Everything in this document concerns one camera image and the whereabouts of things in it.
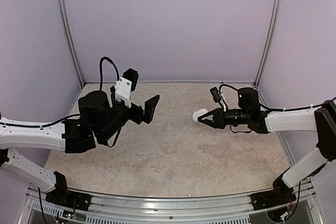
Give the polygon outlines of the white earbud charging case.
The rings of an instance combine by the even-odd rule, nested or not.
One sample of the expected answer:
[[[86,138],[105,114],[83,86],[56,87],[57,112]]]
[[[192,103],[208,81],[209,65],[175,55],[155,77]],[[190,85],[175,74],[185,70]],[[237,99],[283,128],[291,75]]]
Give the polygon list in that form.
[[[205,108],[193,111],[192,114],[193,121],[198,122],[198,118],[206,113],[208,113],[208,110]]]

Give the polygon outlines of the right aluminium frame post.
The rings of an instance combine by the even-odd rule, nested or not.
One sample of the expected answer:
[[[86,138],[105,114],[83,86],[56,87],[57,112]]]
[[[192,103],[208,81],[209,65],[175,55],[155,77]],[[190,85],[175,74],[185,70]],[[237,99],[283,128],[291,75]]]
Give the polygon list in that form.
[[[261,60],[257,69],[257,74],[255,77],[254,85],[256,88],[258,88],[261,84],[262,76],[266,69],[267,60],[269,57],[269,52],[271,49],[271,44],[274,38],[274,33],[277,26],[277,20],[280,10],[281,0],[273,0],[272,9],[271,9],[271,16],[270,21],[268,25],[268,30],[266,34],[266,40],[264,43]]]

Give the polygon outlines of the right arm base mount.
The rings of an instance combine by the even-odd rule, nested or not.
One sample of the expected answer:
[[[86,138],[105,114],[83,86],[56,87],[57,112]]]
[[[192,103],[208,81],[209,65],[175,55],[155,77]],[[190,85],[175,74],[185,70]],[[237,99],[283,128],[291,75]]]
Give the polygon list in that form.
[[[250,197],[254,210],[276,207],[297,200],[294,189],[288,187],[281,177],[276,178],[271,190],[254,193]]]

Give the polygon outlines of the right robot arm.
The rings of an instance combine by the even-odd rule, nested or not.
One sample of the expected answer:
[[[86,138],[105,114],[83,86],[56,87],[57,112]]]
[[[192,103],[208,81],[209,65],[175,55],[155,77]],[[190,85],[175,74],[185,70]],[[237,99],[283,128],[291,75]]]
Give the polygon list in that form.
[[[274,181],[268,199],[273,205],[279,205],[302,180],[335,160],[335,102],[326,100],[302,108],[271,109],[259,102],[254,88],[239,88],[236,92],[238,108],[229,109],[221,88],[211,88],[210,93],[219,107],[195,111],[192,119],[214,129],[246,125],[248,133],[311,131],[318,135],[316,147]]]

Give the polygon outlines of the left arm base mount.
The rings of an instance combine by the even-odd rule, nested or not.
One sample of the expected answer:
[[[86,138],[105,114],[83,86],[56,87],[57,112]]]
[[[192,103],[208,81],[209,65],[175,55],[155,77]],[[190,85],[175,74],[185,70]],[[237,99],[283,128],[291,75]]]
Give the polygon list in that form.
[[[54,189],[46,194],[46,201],[74,210],[88,211],[92,196],[69,190],[66,177],[63,174],[54,172],[54,176],[56,179]]]

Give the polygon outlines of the front aluminium rail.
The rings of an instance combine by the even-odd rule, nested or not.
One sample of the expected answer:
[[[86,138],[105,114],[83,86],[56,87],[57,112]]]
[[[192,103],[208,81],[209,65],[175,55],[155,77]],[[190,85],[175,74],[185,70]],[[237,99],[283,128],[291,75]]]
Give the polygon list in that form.
[[[88,211],[76,210],[69,223],[253,223],[252,215],[261,215],[261,223],[273,223],[267,212],[284,207],[254,210],[252,191],[226,196],[186,198],[145,198],[94,193],[73,189],[92,196]],[[285,223],[326,223],[310,180],[304,180],[300,189],[300,205]],[[65,210],[71,209],[42,201],[45,217],[55,223]],[[35,186],[29,186],[14,223],[29,223],[40,213],[39,197]]]

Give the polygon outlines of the left aluminium frame post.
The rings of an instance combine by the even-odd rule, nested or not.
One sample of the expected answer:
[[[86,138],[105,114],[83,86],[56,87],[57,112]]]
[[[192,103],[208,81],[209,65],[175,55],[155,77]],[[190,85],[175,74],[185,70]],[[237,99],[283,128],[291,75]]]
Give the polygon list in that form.
[[[74,39],[73,39],[72,32],[71,32],[70,22],[69,22],[69,18],[67,15],[66,1],[57,0],[57,2],[58,2],[58,8],[60,12],[60,20],[61,20],[62,27],[64,30],[64,35],[65,35],[66,43],[68,46],[68,50],[70,53],[70,59],[73,64],[73,68],[74,68],[78,83],[80,87],[83,88],[86,82],[85,82],[85,78],[84,78],[84,75],[81,69],[81,65],[80,65],[79,58],[78,58],[76,48],[75,48]]]

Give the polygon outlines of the aluminium frame post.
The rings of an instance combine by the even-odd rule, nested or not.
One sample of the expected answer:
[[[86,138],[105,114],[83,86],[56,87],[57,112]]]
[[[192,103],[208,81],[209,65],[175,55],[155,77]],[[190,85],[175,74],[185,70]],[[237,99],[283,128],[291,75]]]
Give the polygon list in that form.
[[[272,9],[271,9],[271,16],[270,21],[268,25],[268,30],[266,34],[266,40],[264,43],[261,60],[257,69],[257,74],[255,77],[254,85],[256,88],[258,88],[261,84],[262,76],[266,69],[267,60],[269,57],[269,52],[271,49],[271,44],[274,38],[274,33],[277,26],[277,20],[280,10],[281,0],[273,0]]]
[[[73,64],[73,68],[74,68],[78,83],[80,87],[83,88],[86,82],[85,82],[85,78],[84,78],[84,75],[81,69],[81,65],[80,65],[79,58],[78,58],[76,48],[75,48],[74,39],[73,39],[72,32],[71,32],[70,22],[69,22],[69,18],[67,15],[66,1],[57,0],[57,2],[58,2],[58,8],[60,12],[60,20],[61,20],[62,27],[64,30],[64,35],[65,35],[66,43],[68,46],[68,50],[70,53],[70,59]]]

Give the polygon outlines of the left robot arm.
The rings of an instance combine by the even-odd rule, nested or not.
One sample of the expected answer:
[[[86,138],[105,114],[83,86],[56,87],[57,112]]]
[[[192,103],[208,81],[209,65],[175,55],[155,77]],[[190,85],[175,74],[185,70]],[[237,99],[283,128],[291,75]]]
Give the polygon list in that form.
[[[1,118],[1,169],[27,179],[41,191],[52,193],[60,204],[73,201],[63,174],[50,172],[23,157],[17,148],[40,148],[81,154],[97,145],[115,146],[121,129],[128,121],[151,123],[159,95],[144,106],[125,101],[109,103],[103,91],[92,91],[78,101],[79,113],[51,123],[36,125]]]

